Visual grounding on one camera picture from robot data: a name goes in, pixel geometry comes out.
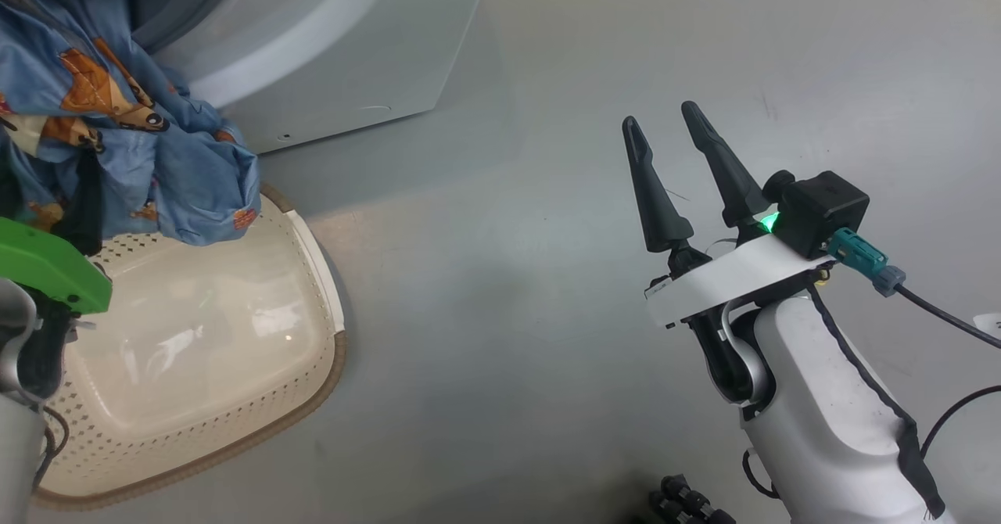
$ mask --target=washing machine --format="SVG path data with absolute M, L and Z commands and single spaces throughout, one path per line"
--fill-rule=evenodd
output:
M 479 0 L 132 0 L 133 37 L 266 152 L 434 107 Z

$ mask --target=white plastic basket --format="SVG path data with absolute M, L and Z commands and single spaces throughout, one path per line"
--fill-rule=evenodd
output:
M 121 235 L 94 257 L 111 307 L 66 347 L 48 406 L 69 441 L 36 503 L 87 510 L 158 489 L 296 424 L 333 390 L 345 352 L 337 290 L 305 222 L 263 193 L 239 240 Z

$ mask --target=blue fabric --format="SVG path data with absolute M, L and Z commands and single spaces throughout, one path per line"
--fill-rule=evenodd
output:
M 260 211 L 256 156 L 130 29 L 128 0 L 0 0 L 0 152 L 20 182 L 15 218 L 50 227 L 80 151 L 96 150 L 104 238 L 239 238 Z

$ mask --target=green led light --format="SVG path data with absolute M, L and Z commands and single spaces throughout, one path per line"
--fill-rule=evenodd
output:
M 776 211 L 771 215 L 761 219 L 761 224 L 765 225 L 765 230 L 772 232 L 772 227 L 775 225 L 775 220 L 779 218 L 779 212 Z

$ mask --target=concrete floor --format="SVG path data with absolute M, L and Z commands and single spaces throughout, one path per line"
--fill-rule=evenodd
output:
M 620 123 L 708 245 L 729 234 L 679 112 L 764 182 L 833 168 L 863 234 L 960 317 L 1001 309 L 1001 0 L 482 0 L 433 112 L 292 148 L 265 178 L 340 277 L 350 351 L 305 422 L 110 509 L 32 522 L 614 522 L 685 472 L 742 523 L 747 439 L 685 330 L 652 326 Z M 841 273 L 836 318 L 925 431 L 1001 353 Z M 930 456 L 961 522 L 1001 521 L 1001 400 Z

